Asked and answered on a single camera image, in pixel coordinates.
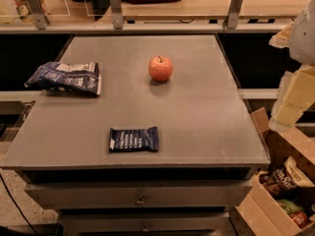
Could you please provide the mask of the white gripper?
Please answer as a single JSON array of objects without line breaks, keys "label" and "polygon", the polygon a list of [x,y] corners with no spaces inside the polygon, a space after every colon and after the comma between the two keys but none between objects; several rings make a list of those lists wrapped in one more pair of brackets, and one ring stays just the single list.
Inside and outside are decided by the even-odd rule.
[{"label": "white gripper", "polygon": [[277,132],[293,127],[314,103],[315,67],[303,64],[294,73],[286,71],[279,85],[269,127]]}]

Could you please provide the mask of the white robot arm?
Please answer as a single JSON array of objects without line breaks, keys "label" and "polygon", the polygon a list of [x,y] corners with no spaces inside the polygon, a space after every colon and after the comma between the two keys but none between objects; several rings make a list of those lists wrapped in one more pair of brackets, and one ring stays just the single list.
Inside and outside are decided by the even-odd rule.
[{"label": "white robot arm", "polygon": [[269,44],[289,49],[289,56],[301,64],[292,72],[285,72],[273,106],[269,126],[284,131],[315,103],[315,0],[301,11],[295,21],[274,35]]}]

